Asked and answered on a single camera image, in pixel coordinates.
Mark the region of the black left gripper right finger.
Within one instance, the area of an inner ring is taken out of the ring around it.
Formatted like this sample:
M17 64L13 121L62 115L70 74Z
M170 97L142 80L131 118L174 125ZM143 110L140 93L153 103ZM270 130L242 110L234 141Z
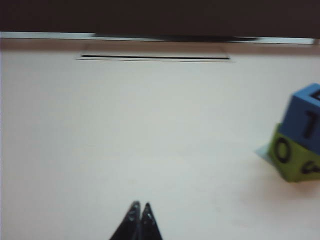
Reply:
M142 211L140 219L140 237L142 240L163 240L149 202L145 204Z

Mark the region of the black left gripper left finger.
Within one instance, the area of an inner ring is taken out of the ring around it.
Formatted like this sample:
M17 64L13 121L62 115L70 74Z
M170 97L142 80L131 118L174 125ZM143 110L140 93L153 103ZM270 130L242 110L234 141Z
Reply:
M140 240L141 204L139 201L133 201L129 206L122 222L119 224L110 240Z

